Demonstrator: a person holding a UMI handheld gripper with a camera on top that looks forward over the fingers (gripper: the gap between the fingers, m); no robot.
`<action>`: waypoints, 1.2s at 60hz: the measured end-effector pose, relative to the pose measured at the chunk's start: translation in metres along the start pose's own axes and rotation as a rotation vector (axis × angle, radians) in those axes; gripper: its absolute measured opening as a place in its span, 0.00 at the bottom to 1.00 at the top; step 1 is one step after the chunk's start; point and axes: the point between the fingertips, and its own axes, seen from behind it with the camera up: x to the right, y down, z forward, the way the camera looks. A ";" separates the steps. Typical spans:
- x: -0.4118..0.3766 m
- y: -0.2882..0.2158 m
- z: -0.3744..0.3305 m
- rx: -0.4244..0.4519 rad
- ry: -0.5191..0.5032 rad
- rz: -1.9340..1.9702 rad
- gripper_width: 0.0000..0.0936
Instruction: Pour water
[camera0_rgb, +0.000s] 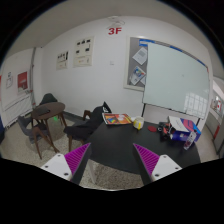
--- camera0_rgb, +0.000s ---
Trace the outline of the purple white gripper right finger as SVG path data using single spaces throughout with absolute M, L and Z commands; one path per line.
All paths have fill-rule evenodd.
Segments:
M 133 146 L 133 154 L 144 185 L 181 170 L 181 167 L 168 155 L 158 155 L 136 143 Z

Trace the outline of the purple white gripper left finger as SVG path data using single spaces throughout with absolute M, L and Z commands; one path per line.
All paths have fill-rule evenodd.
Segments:
M 82 145 L 66 155 L 57 153 L 42 169 L 65 180 L 79 184 L 91 155 L 91 144 Z

